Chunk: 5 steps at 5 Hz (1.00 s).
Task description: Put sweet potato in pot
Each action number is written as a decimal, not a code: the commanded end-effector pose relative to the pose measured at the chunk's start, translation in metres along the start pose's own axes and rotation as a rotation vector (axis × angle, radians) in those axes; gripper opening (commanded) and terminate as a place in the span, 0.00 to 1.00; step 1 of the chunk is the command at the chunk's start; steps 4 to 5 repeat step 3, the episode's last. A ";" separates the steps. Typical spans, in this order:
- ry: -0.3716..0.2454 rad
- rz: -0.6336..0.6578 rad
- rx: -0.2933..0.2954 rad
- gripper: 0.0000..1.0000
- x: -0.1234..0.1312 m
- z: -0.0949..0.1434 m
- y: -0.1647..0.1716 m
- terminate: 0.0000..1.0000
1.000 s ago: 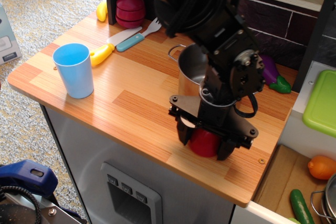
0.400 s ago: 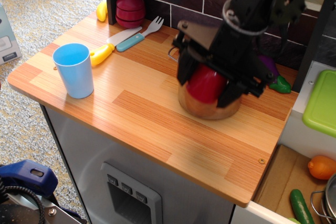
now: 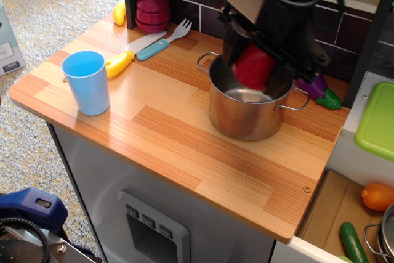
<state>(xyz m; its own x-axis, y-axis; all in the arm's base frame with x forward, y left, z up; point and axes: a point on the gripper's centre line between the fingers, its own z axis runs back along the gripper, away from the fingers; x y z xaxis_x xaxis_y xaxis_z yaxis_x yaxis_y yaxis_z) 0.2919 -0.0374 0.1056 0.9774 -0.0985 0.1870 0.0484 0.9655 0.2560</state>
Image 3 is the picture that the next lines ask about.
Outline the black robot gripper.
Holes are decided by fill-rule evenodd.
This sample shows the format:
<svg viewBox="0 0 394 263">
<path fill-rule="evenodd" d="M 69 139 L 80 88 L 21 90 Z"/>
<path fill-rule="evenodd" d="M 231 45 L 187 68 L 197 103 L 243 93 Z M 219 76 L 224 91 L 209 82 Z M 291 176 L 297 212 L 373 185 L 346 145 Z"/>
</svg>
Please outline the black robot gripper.
<svg viewBox="0 0 394 263">
<path fill-rule="evenodd" d="M 294 79 L 311 83 L 329 58 L 314 40 L 310 13 L 317 0 L 224 0 L 222 60 L 229 67 L 250 44 L 274 58 L 277 66 L 264 94 L 277 99 Z"/>
</svg>

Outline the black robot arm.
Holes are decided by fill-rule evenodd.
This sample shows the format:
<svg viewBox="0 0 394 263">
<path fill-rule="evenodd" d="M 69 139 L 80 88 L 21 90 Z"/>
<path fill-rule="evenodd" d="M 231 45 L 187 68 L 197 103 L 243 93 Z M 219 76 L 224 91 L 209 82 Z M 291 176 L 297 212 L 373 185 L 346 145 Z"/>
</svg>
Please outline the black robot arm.
<svg viewBox="0 0 394 263">
<path fill-rule="evenodd" d="M 319 0 L 224 1 L 222 60 L 242 85 L 276 95 L 295 79 L 314 81 L 330 64 L 311 33 Z"/>
</svg>

